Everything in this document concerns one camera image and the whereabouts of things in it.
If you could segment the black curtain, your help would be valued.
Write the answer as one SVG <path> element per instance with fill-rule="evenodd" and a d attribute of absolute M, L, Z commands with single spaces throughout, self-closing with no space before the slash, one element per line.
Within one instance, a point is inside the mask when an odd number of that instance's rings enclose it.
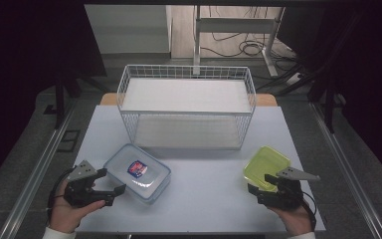
<path fill-rule="evenodd" d="M 103 76 L 86 0 L 0 0 L 0 166 L 57 80 Z"/>
<path fill-rule="evenodd" d="M 328 87 L 343 96 L 343 114 L 382 163 L 382 0 L 358 0 L 357 9 L 361 18 L 308 98 L 319 99 Z M 354 12 L 349 6 L 287 7 L 279 39 L 300 64 L 318 70 Z"/>

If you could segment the green lidded food container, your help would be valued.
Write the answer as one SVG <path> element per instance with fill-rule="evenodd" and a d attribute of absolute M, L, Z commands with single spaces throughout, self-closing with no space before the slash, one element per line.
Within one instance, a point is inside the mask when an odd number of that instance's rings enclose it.
<path fill-rule="evenodd" d="M 270 146 L 262 146 L 244 167 L 247 181 L 263 191 L 274 192 L 277 187 L 265 180 L 265 175 L 275 176 L 277 172 L 290 166 L 290 160 Z"/>

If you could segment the clear food container blue rim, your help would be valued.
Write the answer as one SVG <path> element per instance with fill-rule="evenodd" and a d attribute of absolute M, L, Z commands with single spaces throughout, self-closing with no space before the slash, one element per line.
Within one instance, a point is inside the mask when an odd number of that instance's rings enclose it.
<path fill-rule="evenodd" d="M 103 167 L 115 182 L 126 185 L 137 199 L 153 204 L 170 182 L 171 169 L 135 146 L 125 144 Z"/>

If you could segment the black stand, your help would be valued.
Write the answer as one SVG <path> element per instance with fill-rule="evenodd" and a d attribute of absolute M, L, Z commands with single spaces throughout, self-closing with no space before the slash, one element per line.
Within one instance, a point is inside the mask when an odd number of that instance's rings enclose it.
<path fill-rule="evenodd" d="M 333 47 L 321 67 L 319 67 L 316 71 L 307 74 L 296 83 L 274 93 L 275 97 L 284 96 L 308 83 L 313 83 L 313 86 L 306 96 L 310 102 L 318 102 L 322 96 L 325 96 L 323 122 L 325 123 L 328 131 L 331 133 L 334 133 L 333 109 L 335 95 L 335 83 L 332 76 L 332 69 L 361 16 L 361 12 L 354 11 L 350 17 L 344 21 L 344 25 L 341 27 L 340 33 L 336 34 L 337 39 Z"/>
<path fill-rule="evenodd" d="M 78 98 L 82 90 L 80 88 L 77 79 L 84 81 L 92 87 L 100 90 L 103 93 L 108 93 L 109 88 L 99 83 L 94 78 L 87 76 L 74 69 L 63 69 L 56 71 L 55 73 L 55 94 L 56 94 L 56 124 L 55 129 L 59 129 L 62 126 L 64 119 L 66 118 L 65 110 L 65 93 L 71 98 Z"/>

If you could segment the white wire shelf rack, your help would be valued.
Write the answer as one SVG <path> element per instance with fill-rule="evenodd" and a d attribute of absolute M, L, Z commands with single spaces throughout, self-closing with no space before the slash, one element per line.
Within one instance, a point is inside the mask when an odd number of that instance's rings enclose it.
<path fill-rule="evenodd" d="M 128 65 L 116 102 L 138 146 L 239 149 L 256 93 L 247 67 Z"/>

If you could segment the white metal desk frame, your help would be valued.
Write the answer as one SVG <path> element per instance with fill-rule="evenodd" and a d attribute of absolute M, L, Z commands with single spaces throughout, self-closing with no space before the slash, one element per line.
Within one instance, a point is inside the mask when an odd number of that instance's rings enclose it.
<path fill-rule="evenodd" d="M 226 18 L 201 17 L 201 7 L 195 6 L 194 17 L 194 49 L 193 65 L 200 65 L 200 36 L 202 33 L 232 33 L 232 34 L 267 34 L 267 42 L 262 47 L 262 55 L 271 77 L 279 74 L 272 60 L 272 49 L 277 32 L 285 11 L 280 7 L 274 18 Z"/>

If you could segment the person's right hand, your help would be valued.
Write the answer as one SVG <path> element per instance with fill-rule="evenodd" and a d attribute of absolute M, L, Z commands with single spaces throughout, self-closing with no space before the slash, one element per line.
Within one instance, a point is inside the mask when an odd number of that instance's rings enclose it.
<path fill-rule="evenodd" d="M 290 236 L 301 236 L 312 232 L 309 215 L 302 206 L 294 211 L 283 211 L 274 207 L 270 207 L 270 210 L 280 218 Z"/>

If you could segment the wooden table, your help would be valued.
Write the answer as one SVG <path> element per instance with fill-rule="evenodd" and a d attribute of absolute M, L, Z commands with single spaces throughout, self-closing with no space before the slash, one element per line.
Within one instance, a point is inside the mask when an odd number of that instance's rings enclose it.
<path fill-rule="evenodd" d="M 104 94 L 100 104 L 102 106 L 115 106 L 116 93 Z M 258 107 L 276 107 L 278 103 L 276 98 L 271 94 L 256 94 L 256 105 Z"/>

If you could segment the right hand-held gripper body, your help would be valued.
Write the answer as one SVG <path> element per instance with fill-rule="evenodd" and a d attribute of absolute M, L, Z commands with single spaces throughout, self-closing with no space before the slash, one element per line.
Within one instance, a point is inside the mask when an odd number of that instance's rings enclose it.
<path fill-rule="evenodd" d="M 284 211 L 293 211 L 303 205 L 303 193 L 300 182 L 318 181 L 320 177 L 308 172 L 287 167 L 276 173 L 279 179 L 276 192 L 267 192 L 263 205 L 274 207 Z"/>

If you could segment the white cabinet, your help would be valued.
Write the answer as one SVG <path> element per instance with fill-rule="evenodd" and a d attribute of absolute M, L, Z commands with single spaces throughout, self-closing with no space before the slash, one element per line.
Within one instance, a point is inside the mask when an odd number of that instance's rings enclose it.
<path fill-rule="evenodd" d="M 85 6 L 102 54 L 171 52 L 170 5 Z"/>

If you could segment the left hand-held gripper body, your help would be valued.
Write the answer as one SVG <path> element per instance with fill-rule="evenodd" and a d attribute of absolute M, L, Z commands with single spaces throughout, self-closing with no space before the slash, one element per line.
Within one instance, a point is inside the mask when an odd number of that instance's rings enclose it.
<path fill-rule="evenodd" d="M 74 207 L 85 207 L 93 203 L 93 186 L 95 180 L 92 176 L 98 169 L 87 161 L 80 162 L 67 177 L 64 198 Z"/>

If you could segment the white power strip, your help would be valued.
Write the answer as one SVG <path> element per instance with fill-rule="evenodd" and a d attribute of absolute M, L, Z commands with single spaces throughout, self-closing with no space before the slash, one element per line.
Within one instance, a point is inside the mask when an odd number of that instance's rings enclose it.
<path fill-rule="evenodd" d="M 304 74 L 302 73 L 295 73 L 293 74 L 287 81 L 286 85 L 287 86 L 297 86 L 299 82 L 303 79 Z"/>

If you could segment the metal floor rail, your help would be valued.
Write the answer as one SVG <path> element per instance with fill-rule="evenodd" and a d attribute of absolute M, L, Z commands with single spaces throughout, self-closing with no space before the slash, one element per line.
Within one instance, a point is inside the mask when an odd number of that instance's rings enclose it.
<path fill-rule="evenodd" d="M 324 122 L 321 108 L 314 103 L 309 103 L 308 105 L 313 111 L 316 122 L 341 170 L 345 181 L 348 184 L 348 187 L 361 211 L 362 216 L 364 217 L 364 220 L 367 223 L 372 236 L 374 239 L 382 239 L 382 220 L 371 199 L 368 197 L 359 179 L 355 175 L 355 172 L 336 136 L 328 129 L 326 123 Z"/>
<path fill-rule="evenodd" d="M 15 239 L 33 199 L 41 185 L 48 167 L 55 155 L 68 124 L 73 116 L 77 100 L 70 100 L 66 109 L 66 116 L 60 126 L 53 131 L 44 151 L 32 169 L 28 180 L 23 186 L 13 208 L 0 230 L 0 239 Z"/>

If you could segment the black floor frame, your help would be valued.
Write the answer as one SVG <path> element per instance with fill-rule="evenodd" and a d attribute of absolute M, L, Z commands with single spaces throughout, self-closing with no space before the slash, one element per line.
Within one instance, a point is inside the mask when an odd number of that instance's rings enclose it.
<path fill-rule="evenodd" d="M 73 152 L 78 143 L 80 133 L 79 129 L 66 130 L 58 145 L 57 152 Z"/>

